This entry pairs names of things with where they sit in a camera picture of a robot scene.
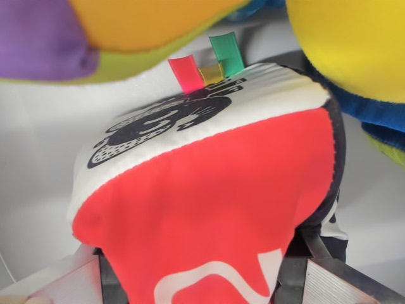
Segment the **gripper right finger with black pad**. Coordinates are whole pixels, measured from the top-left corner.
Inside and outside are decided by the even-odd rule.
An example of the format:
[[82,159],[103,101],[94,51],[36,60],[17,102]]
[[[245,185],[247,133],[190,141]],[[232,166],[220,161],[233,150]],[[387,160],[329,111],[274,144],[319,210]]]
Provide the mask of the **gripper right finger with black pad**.
[[315,231],[296,230],[281,264],[274,303],[383,303],[384,287],[333,258]]

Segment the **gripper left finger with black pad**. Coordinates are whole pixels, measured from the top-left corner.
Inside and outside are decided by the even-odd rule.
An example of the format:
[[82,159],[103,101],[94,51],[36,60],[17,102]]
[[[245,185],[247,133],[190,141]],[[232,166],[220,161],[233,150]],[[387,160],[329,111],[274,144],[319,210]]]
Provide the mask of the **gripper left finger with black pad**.
[[99,248],[78,250],[1,290],[1,303],[126,303],[127,295]]

